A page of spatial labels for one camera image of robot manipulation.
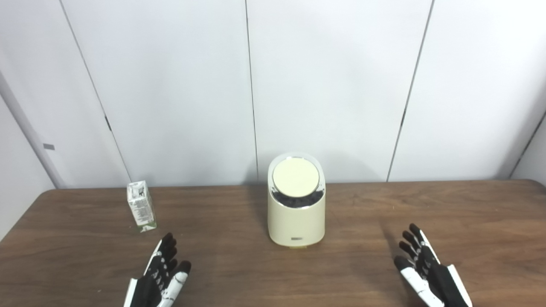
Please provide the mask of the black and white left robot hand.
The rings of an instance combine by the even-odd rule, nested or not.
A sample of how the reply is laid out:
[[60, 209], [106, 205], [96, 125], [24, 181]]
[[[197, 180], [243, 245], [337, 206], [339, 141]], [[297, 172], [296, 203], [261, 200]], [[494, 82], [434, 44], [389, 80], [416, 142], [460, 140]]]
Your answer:
[[125, 307], [171, 307], [189, 277], [192, 264], [176, 260], [176, 239], [167, 233], [152, 253], [143, 275], [129, 280]]

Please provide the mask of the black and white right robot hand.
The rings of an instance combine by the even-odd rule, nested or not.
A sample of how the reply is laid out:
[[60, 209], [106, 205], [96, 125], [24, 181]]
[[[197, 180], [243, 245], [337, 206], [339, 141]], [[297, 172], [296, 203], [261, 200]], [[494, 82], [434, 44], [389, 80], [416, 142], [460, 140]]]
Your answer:
[[456, 267], [439, 261], [425, 233], [414, 223], [402, 232], [398, 247], [407, 256], [395, 256], [394, 264], [406, 282], [429, 307], [473, 305]]

